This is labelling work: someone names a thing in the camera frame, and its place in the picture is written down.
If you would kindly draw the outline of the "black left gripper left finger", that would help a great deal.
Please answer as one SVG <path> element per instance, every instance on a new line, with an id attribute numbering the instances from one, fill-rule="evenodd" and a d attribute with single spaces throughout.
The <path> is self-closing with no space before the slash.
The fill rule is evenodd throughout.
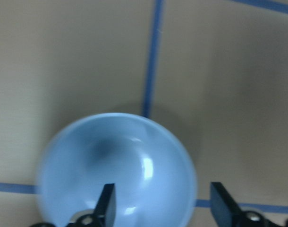
<path id="1" fill-rule="evenodd" d="M 116 217 L 116 188 L 114 183 L 105 184 L 96 207 L 89 211 L 80 211 L 68 227 L 113 227 Z"/>

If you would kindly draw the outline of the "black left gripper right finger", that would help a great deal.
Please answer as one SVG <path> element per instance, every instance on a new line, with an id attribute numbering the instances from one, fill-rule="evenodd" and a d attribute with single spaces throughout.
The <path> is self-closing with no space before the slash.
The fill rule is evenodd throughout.
<path id="1" fill-rule="evenodd" d="M 288 214 L 288 206 L 237 203 L 221 182 L 210 183 L 210 209 L 219 227 L 278 227 L 261 212 Z"/>

